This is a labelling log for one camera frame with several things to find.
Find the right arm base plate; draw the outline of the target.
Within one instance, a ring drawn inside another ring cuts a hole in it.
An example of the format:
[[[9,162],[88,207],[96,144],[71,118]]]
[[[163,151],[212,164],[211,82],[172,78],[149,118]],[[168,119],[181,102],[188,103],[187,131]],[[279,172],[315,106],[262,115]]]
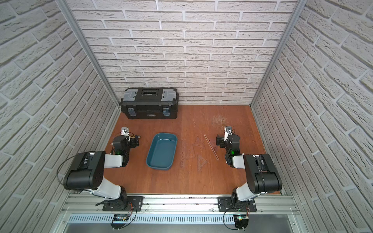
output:
[[[231,196],[217,197],[219,212],[250,212],[255,213],[257,211],[254,200],[241,202],[236,199],[232,199]]]

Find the small clear triangle ruler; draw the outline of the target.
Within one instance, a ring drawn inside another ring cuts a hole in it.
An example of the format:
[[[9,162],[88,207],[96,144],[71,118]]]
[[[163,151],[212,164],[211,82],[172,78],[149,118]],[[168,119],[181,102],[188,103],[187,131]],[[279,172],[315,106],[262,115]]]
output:
[[[203,168],[203,166],[207,164],[207,160],[205,160],[202,156],[198,155],[197,161],[198,161],[198,171],[200,171]]]

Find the large clear triangle ruler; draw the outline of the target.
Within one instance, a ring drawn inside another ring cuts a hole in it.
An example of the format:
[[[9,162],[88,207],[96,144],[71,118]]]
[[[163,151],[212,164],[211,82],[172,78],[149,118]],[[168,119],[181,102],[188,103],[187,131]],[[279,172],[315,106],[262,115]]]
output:
[[[184,159],[194,159],[202,157],[206,152],[206,148],[199,136],[196,136],[192,144],[186,144],[184,151]]]

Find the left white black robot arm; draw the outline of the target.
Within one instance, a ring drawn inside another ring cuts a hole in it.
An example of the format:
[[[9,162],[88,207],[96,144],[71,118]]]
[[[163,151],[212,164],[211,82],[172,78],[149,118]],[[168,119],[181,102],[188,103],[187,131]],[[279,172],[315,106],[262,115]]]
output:
[[[104,177],[105,169],[126,167],[130,150],[139,146],[139,136],[123,133],[113,139],[112,152],[87,151],[71,157],[73,160],[62,185],[66,190],[85,191],[107,201],[125,201],[125,188]]]

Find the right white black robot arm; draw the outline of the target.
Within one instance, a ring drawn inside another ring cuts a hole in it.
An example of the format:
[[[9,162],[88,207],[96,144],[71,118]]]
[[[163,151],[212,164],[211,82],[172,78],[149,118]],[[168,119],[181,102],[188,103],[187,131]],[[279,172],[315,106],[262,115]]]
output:
[[[281,191],[283,183],[269,154],[241,153],[240,137],[235,134],[217,136],[216,144],[226,150],[224,157],[227,165],[245,170],[246,183],[235,188],[231,194],[233,205]]]

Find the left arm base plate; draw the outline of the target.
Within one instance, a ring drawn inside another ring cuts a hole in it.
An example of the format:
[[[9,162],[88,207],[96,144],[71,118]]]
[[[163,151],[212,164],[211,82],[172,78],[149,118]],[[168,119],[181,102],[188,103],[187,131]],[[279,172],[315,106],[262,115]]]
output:
[[[107,200],[104,201],[103,211],[120,212],[120,211],[141,211],[143,196],[128,196],[125,200]]]

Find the teal plastic storage box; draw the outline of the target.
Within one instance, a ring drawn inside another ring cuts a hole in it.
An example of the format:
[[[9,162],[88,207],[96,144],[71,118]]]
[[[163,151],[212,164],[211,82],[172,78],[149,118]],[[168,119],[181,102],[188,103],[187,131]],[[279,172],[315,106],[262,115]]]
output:
[[[146,159],[147,166],[155,170],[169,170],[173,165],[177,141],[174,134],[156,134]]]

